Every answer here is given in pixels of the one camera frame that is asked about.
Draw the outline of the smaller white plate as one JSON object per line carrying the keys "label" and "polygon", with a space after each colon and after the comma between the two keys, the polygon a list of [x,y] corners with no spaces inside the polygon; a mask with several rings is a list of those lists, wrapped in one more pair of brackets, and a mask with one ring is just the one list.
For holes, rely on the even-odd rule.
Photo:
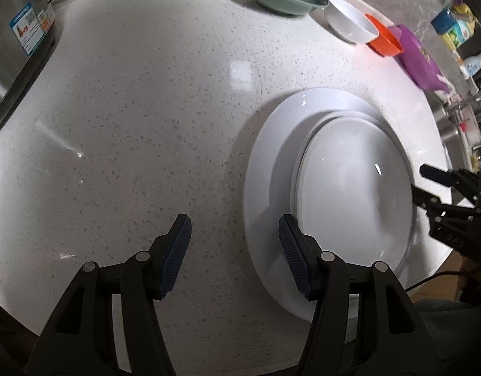
{"label": "smaller white plate", "polygon": [[291,213],[300,230],[344,261],[384,261],[396,273],[412,249],[410,161],[384,120],[352,110],[320,118],[292,172]]}

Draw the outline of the orange plastic bowl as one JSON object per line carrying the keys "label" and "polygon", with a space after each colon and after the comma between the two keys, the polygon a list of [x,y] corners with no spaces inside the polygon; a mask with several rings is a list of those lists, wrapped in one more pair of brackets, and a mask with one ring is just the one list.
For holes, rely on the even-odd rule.
{"label": "orange plastic bowl", "polygon": [[367,46],[383,57],[395,57],[401,55],[404,52],[404,48],[398,38],[393,35],[392,31],[373,15],[366,14],[365,16],[372,22],[379,32],[379,36],[367,43]]}

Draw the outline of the large white plate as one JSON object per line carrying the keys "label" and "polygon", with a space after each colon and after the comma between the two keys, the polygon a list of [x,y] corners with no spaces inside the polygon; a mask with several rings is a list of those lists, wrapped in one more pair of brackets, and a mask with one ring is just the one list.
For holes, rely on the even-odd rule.
{"label": "large white plate", "polygon": [[314,304],[295,284],[280,244],[278,222],[291,213],[292,172],[303,140],[320,118],[342,110],[386,121],[373,105],[350,92],[325,87],[297,92],[264,122],[246,172],[243,218],[251,261],[277,303],[304,321],[311,320]]}

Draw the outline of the white bowl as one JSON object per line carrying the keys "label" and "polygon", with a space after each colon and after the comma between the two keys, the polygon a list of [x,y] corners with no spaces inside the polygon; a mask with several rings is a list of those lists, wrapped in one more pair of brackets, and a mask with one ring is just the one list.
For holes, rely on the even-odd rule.
{"label": "white bowl", "polygon": [[370,43],[380,33],[375,25],[357,8],[344,0],[328,0],[324,9],[330,27],[349,43]]}

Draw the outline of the stainless steel sink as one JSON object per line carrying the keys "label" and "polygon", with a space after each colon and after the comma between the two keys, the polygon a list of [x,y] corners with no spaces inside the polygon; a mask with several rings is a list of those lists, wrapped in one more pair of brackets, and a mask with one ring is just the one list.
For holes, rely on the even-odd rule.
{"label": "stainless steel sink", "polygon": [[481,173],[481,91],[465,99],[435,92],[432,99],[448,167]]}

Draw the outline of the white spray bottle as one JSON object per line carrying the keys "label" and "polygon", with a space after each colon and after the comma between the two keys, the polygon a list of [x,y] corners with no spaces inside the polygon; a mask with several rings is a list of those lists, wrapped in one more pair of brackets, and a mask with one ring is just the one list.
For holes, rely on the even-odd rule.
{"label": "white spray bottle", "polygon": [[462,60],[459,69],[465,80],[474,77],[481,69],[481,51],[478,55],[473,55]]}

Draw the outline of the purple plastic bowl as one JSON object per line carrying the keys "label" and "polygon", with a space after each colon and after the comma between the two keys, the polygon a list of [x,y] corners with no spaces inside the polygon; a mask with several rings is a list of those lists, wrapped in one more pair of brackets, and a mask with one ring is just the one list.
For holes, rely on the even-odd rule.
{"label": "purple plastic bowl", "polygon": [[404,51],[398,62],[413,82],[422,90],[450,92],[451,88],[442,81],[442,72],[421,41],[405,25],[387,28],[398,39]]}

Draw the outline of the colourful dish soap bottle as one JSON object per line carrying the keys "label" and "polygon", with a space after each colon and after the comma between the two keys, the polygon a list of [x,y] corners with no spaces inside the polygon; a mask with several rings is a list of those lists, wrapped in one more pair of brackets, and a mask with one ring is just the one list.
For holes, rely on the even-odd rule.
{"label": "colourful dish soap bottle", "polygon": [[431,24],[450,52],[456,51],[471,39],[476,28],[481,26],[478,17],[473,14],[464,0],[449,0]]}

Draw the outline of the stainless steel appliance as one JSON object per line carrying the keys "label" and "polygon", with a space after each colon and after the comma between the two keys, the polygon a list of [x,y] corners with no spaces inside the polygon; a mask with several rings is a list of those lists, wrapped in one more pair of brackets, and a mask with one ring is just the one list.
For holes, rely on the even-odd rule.
{"label": "stainless steel appliance", "polygon": [[47,61],[54,23],[47,0],[0,0],[0,128]]}

